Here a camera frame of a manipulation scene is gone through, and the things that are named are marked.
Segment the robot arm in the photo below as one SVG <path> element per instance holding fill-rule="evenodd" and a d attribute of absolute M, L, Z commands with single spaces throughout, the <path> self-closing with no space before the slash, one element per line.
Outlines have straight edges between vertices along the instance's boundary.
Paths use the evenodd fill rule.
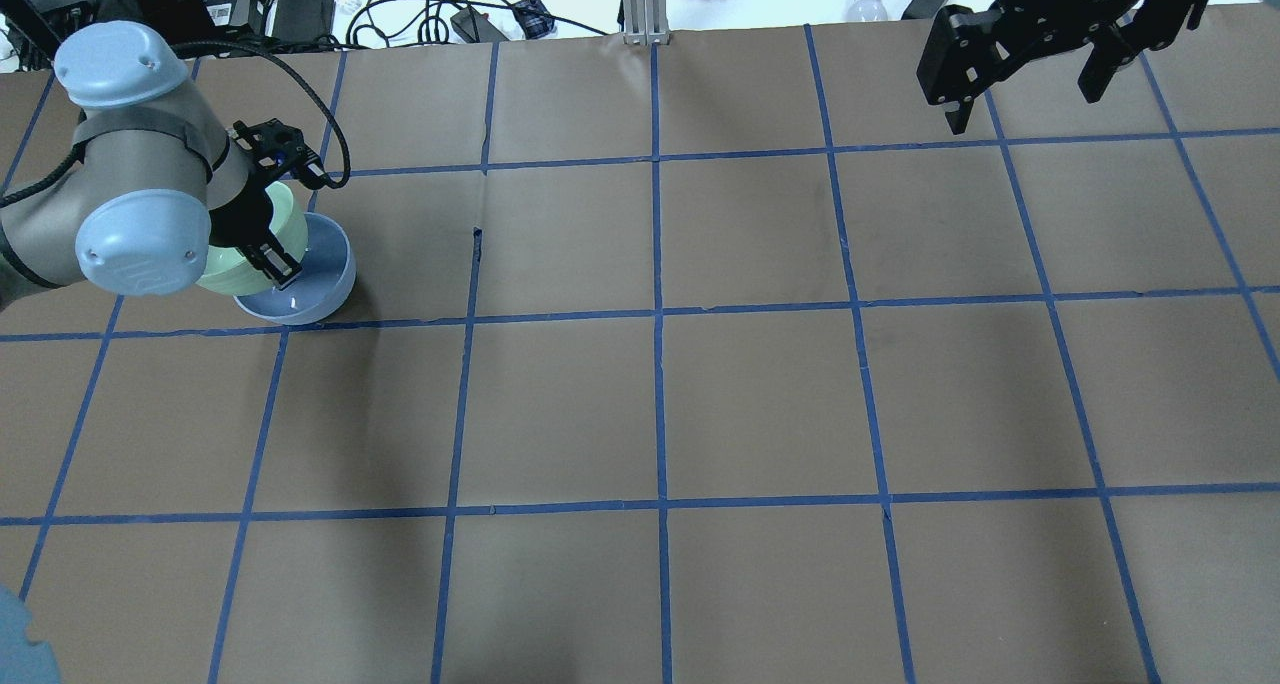
<path fill-rule="evenodd" d="M 109 20 L 72 35 L 52 69 L 81 109 L 68 155 L 3 196 L 3 306 L 88 281 L 114 295 L 282 291 L 307 227 L 280 179 L 339 181 L 303 133 L 225 127 L 156 31 Z"/>

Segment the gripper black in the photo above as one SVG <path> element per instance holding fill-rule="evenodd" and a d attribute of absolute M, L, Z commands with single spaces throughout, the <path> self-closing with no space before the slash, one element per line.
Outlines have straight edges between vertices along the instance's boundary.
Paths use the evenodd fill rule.
<path fill-rule="evenodd" d="M 1146 50 L 1170 46 L 1179 32 L 1194 31 L 1210 0 L 1143 0 L 1132 22 L 1114 23 L 1139 0 L 995 0 L 973 12 L 941 8 L 931 26 L 918 81 L 925 101 L 941 106 L 952 134 L 966 132 L 973 108 L 993 85 L 1059 46 L 1082 45 L 1091 26 L 1093 50 L 1078 79 L 1087 102 L 1098 102 L 1115 74 Z"/>
<path fill-rule="evenodd" d="M 269 229 L 268 187 L 285 174 L 311 191 L 326 184 L 321 159 L 303 132 L 278 119 L 255 126 L 234 122 L 207 188 L 209 243 L 239 248 L 274 289 L 288 288 L 301 275 L 305 257 L 305 227 L 279 236 Z"/>

